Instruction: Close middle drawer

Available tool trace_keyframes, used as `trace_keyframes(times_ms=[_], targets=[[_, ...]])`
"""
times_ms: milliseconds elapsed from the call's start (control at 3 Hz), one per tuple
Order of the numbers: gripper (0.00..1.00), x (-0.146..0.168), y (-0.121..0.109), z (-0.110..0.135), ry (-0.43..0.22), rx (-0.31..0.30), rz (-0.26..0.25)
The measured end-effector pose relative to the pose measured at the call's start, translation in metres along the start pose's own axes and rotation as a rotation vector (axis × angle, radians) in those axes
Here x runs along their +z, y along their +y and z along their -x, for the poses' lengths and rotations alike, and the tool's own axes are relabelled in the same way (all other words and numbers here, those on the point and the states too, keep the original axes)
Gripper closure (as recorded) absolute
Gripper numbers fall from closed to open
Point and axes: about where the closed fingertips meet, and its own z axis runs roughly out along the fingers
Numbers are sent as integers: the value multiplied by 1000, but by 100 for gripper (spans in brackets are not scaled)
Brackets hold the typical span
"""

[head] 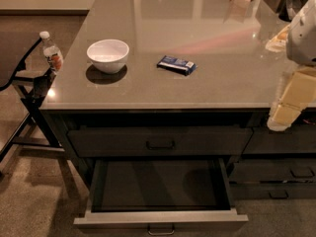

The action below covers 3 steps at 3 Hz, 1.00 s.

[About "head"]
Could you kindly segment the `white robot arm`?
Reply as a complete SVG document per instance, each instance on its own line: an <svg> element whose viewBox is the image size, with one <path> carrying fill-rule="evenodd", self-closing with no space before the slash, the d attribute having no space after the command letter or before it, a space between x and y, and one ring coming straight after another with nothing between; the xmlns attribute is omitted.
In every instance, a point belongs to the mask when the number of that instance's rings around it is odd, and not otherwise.
<svg viewBox="0 0 316 237"><path fill-rule="evenodd" d="M308 0L266 49L285 51L297 64L293 72L282 73L267 121L270 130L284 131L316 99L316 0Z"/></svg>

